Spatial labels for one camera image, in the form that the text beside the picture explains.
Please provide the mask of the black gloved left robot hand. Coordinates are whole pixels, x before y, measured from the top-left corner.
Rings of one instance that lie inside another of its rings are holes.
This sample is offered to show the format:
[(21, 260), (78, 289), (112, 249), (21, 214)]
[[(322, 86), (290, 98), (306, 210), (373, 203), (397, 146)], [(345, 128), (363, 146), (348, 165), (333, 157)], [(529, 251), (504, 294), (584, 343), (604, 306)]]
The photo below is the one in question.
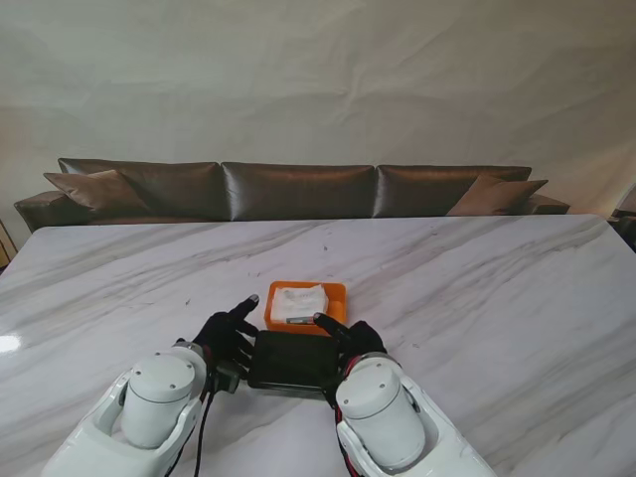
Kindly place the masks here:
[(231, 363), (238, 368), (238, 375), (245, 379), (251, 367), (254, 340), (259, 330), (246, 321), (246, 317), (258, 305), (256, 294), (249, 296), (232, 310), (210, 316), (193, 339), (200, 346), (207, 363), (216, 368), (220, 363)]

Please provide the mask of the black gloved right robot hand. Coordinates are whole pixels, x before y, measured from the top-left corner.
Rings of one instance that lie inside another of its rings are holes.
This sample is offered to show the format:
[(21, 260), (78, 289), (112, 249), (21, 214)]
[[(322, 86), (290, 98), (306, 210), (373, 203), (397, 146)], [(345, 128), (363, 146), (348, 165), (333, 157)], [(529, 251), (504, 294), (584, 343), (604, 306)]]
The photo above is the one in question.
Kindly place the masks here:
[(316, 313), (313, 322), (337, 342), (341, 370), (346, 369), (357, 357), (368, 353), (387, 352), (378, 332), (366, 321), (358, 321), (347, 327), (324, 313)]

